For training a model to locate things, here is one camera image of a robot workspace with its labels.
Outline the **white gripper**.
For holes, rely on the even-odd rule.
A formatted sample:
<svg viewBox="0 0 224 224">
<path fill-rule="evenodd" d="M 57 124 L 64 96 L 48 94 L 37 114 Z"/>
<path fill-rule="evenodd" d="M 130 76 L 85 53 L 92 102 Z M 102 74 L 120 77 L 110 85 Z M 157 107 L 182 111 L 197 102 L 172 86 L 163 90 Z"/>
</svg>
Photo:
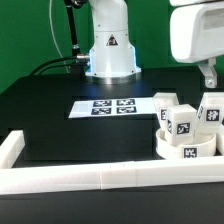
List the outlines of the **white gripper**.
<svg viewBox="0 0 224 224">
<path fill-rule="evenodd" d="M 224 0 L 169 0 L 171 53 L 181 63 L 198 63 L 207 88 L 217 87 L 216 59 L 224 55 Z"/>
</svg>

